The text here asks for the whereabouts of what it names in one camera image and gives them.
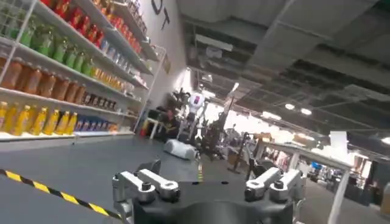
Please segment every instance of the white shelf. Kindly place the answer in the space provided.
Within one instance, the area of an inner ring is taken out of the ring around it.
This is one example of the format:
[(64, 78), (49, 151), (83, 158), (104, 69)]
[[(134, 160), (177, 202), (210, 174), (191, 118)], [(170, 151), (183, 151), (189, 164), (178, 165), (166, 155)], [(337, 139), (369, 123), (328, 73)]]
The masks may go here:
[[(0, 43), (3, 45), (12, 46), (14, 41), (8, 40), (6, 38), (0, 37)], [(71, 80), (78, 81), (81, 84), (85, 84), (88, 92), (97, 94), (98, 96), (104, 95), (106, 98), (111, 100), (118, 100), (121, 102), (132, 102), (140, 103), (140, 101), (135, 100), (132, 97), (126, 96), (124, 93), (119, 92), (118, 90), (111, 88), (96, 79), (93, 79), (85, 74), (81, 74), (66, 65), (63, 65), (39, 52), (36, 52), (22, 44), (16, 44), (16, 51), (14, 58), (22, 58), (25, 62), (32, 63), (36, 66), (42, 66), (43, 68), (48, 69), (51, 72), (55, 72), (60, 75), (64, 75)]]
[(107, 41), (114, 45), (116, 50), (125, 56), (131, 64), (134, 65), (140, 72), (153, 75), (144, 61), (134, 51), (133, 47), (123, 37), (110, 21), (103, 15), (103, 13), (93, 4), (91, 0), (77, 0), (74, 1), (91, 19), (91, 22), (102, 29), (104, 37)]
[(129, 4), (121, 2), (114, 2), (114, 4), (116, 6), (115, 13), (124, 20), (124, 23), (130, 28), (135, 38), (140, 42), (145, 56), (150, 60), (158, 61), (157, 54), (152, 46), (146, 41), (145, 34), (130, 13)]
[(15, 136), (15, 135), (10, 135), (6, 132), (0, 132), (0, 142), (4, 141), (21, 141), (21, 140), (36, 140), (36, 139), (58, 139), (58, 138), (74, 138), (75, 135), (57, 135), (57, 134), (52, 134), (52, 135), (32, 135), (30, 133), (24, 132), (21, 136)]
[(69, 42), (77, 44), (78, 47), (85, 50), (88, 55), (92, 56), (95, 64), (97, 64), (99, 68), (127, 82), (130, 82), (136, 87), (148, 89), (148, 87), (144, 86), (141, 82), (135, 79), (133, 74), (126, 73), (123, 68), (119, 67), (113, 60), (106, 57), (106, 55), (99, 48), (87, 40), (83, 35), (76, 31), (71, 25), (55, 14), (42, 2), (37, 2), (35, 11), (39, 17), (44, 18), (46, 22), (50, 23), (59, 32), (67, 36), (69, 38)]
[(117, 113), (115, 111), (109, 111), (100, 108), (89, 107), (89, 106), (69, 103), (65, 101), (59, 101), (56, 99), (46, 98), (46, 97), (28, 94), (28, 93), (15, 91), (11, 89), (0, 88), (0, 101), (7, 101), (7, 100), (12, 100), (12, 102), (28, 102), (29, 104), (41, 103), (47, 107), (52, 106), (56, 108), (61, 108), (62, 110), (70, 110), (73, 112), (78, 112), (79, 114), (88, 114), (88, 115), (95, 114), (96, 116), (104, 114), (104, 115), (110, 115), (116, 117), (126, 117), (129, 119), (133, 118), (133, 116), (131, 115)]

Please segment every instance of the ceiling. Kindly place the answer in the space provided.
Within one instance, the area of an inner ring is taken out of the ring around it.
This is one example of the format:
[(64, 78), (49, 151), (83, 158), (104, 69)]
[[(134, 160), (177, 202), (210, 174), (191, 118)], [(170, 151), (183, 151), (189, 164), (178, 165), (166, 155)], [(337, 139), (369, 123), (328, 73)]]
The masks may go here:
[(390, 156), (380, 141), (390, 136), (390, 1), (177, 2), (198, 85), (224, 99), (238, 82), (236, 104), (252, 114), (270, 111), (280, 125), (325, 141), (330, 130), (346, 130), (350, 145)]

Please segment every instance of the yellow bottle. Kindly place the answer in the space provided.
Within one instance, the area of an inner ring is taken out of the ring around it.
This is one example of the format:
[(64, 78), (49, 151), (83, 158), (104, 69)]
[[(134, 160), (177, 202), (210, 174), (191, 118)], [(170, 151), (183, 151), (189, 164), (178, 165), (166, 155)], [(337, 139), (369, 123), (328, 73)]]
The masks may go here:
[(55, 127), (57, 126), (58, 118), (60, 116), (59, 110), (54, 110), (54, 112), (50, 115), (49, 120), (44, 126), (43, 133), (45, 135), (52, 135)]
[(5, 115), (7, 114), (7, 102), (0, 102), (0, 130), (2, 130), (2, 126), (5, 121)]
[(68, 122), (69, 122), (69, 111), (66, 111), (62, 115), (61, 120), (58, 123), (58, 126), (55, 129), (54, 133), (56, 133), (57, 135), (63, 135), (63, 133), (64, 133), (64, 131), (66, 129), (66, 126), (68, 126)]
[(77, 113), (73, 113), (71, 119), (69, 120), (68, 126), (65, 128), (64, 134), (71, 135), (74, 130), (74, 126), (76, 126), (77, 122)]
[(5, 114), (5, 121), (2, 130), (10, 133), (15, 124), (15, 117), (19, 110), (19, 103), (13, 103), (12, 107)]
[(41, 111), (38, 113), (38, 116), (35, 119), (32, 128), (30, 129), (30, 134), (39, 135), (42, 132), (42, 128), (46, 120), (47, 113), (48, 113), (48, 109), (46, 107), (43, 107)]
[(33, 105), (29, 110), (29, 120), (26, 124), (26, 129), (24, 131), (29, 131), (32, 128), (32, 125), (34, 124), (35, 120), (38, 116), (38, 108), (36, 105)]
[(22, 112), (20, 112), (18, 119), (16, 120), (15, 128), (12, 132), (13, 135), (21, 136), (23, 131), (26, 129), (27, 121), (29, 120), (29, 110), (30, 106), (25, 105)]

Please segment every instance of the floor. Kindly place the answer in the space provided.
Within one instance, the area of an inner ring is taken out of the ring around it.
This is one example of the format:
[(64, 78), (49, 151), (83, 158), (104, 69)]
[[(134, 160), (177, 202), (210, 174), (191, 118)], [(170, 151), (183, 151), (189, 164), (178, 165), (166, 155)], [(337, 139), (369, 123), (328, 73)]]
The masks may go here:
[[(68, 147), (0, 152), (0, 168), (39, 181), (56, 190), (113, 210), (111, 177), (133, 171), (140, 163), (161, 159), (161, 174), (177, 181), (196, 181), (197, 164), (162, 152), (162, 144), (131, 137), (125, 140)], [(225, 161), (202, 158), (204, 181), (242, 180), (243, 175), (227, 171)], [(93, 211), (28, 185), (0, 176), (1, 223), (101, 223), (119, 224)], [(307, 202), (302, 211), (306, 224), (326, 223), (333, 194), (308, 182)], [(376, 211), (344, 200), (339, 223), (390, 223)]]

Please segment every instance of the white wall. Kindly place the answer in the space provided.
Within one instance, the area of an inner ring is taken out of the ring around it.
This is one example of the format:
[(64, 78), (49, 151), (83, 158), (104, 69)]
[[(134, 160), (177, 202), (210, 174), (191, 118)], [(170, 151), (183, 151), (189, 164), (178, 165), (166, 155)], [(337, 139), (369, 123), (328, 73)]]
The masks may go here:
[[(165, 73), (165, 70), (161, 68), (152, 89), (150, 101), (151, 107), (155, 108), (163, 102), (166, 93), (174, 90), (178, 79), (182, 80), (182, 76), (185, 75), (185, 44), (176, 0), (139, 1), (141, 4), (140, 12), (143, 14), (143, 19), (147, 27), (147, 35), (151, 38), (152, 44), (166, 49), (169, 61), (171, 62), (170, 73)], [(155, 2), (158, 9), (162, 3), (163, 6), (159, 15), (156, 15), (152, 2)], [(169, 24), (166, 23), (164, 28), (161, 29), (166, 18), (164, 13), (165, 9), (169, 16)], [(151, 77), (144, 75), (144, 78), (150, 86)]]

